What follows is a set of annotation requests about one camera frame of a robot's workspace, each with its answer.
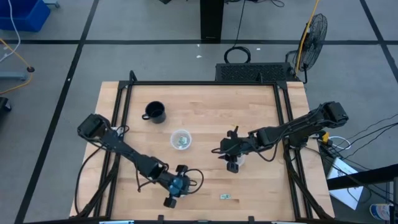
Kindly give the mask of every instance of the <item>electric fan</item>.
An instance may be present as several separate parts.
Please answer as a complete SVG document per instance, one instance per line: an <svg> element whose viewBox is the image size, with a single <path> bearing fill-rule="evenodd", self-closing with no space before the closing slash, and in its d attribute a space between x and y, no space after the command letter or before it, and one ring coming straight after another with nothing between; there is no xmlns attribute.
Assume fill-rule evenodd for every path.
<svg viewBox="0 0 398 224"><path fill-rule="evenodd" d="M300 52L300 47L297 50L293 50L287 52L285 62L288 61L288 57L290 54L295 54L293 58L293 63L295 64L294 69L291 69L294 76L297 74L297 70L304 72L305 81L307 83L307 70L312 68L314 63L317 61L317 58L321 52L323 41L326 37L326 31L328 28L328 21L326 17L322 14L317 14L312 17L310 26L308 28L308 32L305 32L301 37L300 43L303 40L303 46L301 51L301 57L298 59L297 55Z"/></svg>

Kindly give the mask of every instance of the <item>blue bin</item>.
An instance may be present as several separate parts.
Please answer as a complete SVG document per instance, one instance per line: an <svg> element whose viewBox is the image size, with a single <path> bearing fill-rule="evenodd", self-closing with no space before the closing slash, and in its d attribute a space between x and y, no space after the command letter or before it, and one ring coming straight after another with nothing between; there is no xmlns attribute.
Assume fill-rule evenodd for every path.
<svg viewBox="0 0 398 224"><path fill-rule="evenodd" d="M43 0L11 0L12 18L17 30L38 32L50 15ZM14 30L8 0L0 0L0 29Z"/></svg>

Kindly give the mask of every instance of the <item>yellow cable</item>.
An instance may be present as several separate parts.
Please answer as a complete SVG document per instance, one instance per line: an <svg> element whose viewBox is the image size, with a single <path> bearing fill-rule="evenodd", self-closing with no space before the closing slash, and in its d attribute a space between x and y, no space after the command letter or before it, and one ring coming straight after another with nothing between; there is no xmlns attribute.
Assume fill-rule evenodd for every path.
<svg viewBox="0 0 398 224"><path fill-rule="evenodd" d="M28 68L31 68L31 66L25 61L25 59L24 59L22 56L20 56L14 49L12 49L2 38L0 38L0 42L2 42L2 43L3 43L10 51L12 51L16 56L18 56L18 57L25 63L25 65L26 65ZM26 86L26 85L28 85L28 84L30 83L30 81L32 81L32 79L33 79L33 74L32 74L32 73L29 73L29 79L28 79L25 83L20 84L20 85L15 86L15 87L12 87L12 88L10 88L10 89L8 89L8 90L2 91L2 92L0 92L0 95L5 94L5 93L8 93L9 91L12 91L12 90L16 90L16 89L18 89L18 88L20 88L20 87Z"/></svg>
<svg viewBox="0 0 398 224"><path fill-rule="evenodd" d="M295 75L297 75L297 72L299 71L300 59L301 59L301 53L302 53L302 50L303 50L304 39L305 39L305 36L307 35L308 28L309 28L310 25L311 25L312 17L313 17L313 15L315 14L315 10L317 9L318 3L319 3L319 0L316 1L315 5L314 5L314 7L313 7L313 11L312 11L310 20L308 21L307 26L305 27L303 38L302 38L302 40L300 41L300 47L298 48L298 54L297 54Z"/></svg>

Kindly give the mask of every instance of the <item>mug handle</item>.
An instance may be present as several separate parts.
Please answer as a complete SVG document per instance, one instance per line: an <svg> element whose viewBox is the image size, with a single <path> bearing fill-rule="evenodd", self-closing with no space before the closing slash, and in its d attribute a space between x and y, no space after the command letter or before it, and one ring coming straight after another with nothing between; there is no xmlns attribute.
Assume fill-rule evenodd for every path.
<svg viewBox="0 0 398 224"><path fill-rule="evenodd" d="M144 120L149 120L148 114L143 114L143 115L142 115L142 118L143 118Z"/></svg>

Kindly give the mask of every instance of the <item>black floor line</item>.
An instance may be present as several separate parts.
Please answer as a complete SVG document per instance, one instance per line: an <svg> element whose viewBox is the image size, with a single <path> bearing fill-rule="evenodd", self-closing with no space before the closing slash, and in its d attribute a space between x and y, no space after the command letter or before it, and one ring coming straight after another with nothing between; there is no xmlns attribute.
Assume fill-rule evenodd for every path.
<svg viewBox="0 0 398 224"><path fill-rule="evenodd" d="M22 199L22 203L19 207L18 214L15 219L16 224L23 223L25 220L25 216L26 216L27 210L29 208L30 201L32 200L33 193L35 191L37 182L39 181L40 173L42 171L45 158L47 157L47 153L50 148L50 143L52 141L52 138L53 138L53 135L55 132L55 128L57 127L63 105L67 98L68 90L69 90L70 84L72 82L73 75L75 74L76 66L78 64L78 61L79 61L79 58L81 55L81 50L83 49L83 46L84 46L84 41L87 38L88 31L89 31L91 23L93 21L94 14L95 14L95 11L96 11L96 8L98 5L98 1L99 0L93 1L93 5L91 6L90 13L88 14L85 28L83 29L83 33L81 34L80 41L78 43L78 47L75 52L75 56L73 57L72 64L70 65L70 68L68 71L68 75L65 79L65 83L63 84L63 88L62 88L60 97L58 99L57 106L55 107L55 112L52 116L49 130L47 131L47 134L45 135L45 139L44 139L42 148L40 150L39 157L37 158L37 162L34 167L32 176L30 177L30 181L27 186L24 198Z"/></svg>
<svg viewBox="0 0 398 224"><path fill-rule="evenodd" d="M6 40L17 44L18 40ZM21 44L79 44L80 40L22 40ZM238 40L238 44L298 45L299 40ZM234 44L235 40L85 40L98 45ZM325 40L324 45L398 45L398 40Z"/></svg>
<svg viewBox="0 0 398 224"><path fill-rule="evenodd" d="M392 55L388 49L388 46L386 45L386 42L384 41L383 36L381 35L379 28L377 27L376 21L374 20L372 13L371 13L368 5L366 4L366 1L360 0L360 2L361 2L363 10L365 11L366 16L368 17L369 23L372 26L373 32L377 37L377 40L380 41L381 49L383 50L384 56L386 57L387 62L391 68L392 74L395 76L395 78L398 82L398 68L394 61L394 58L392 57Z"/></svg>

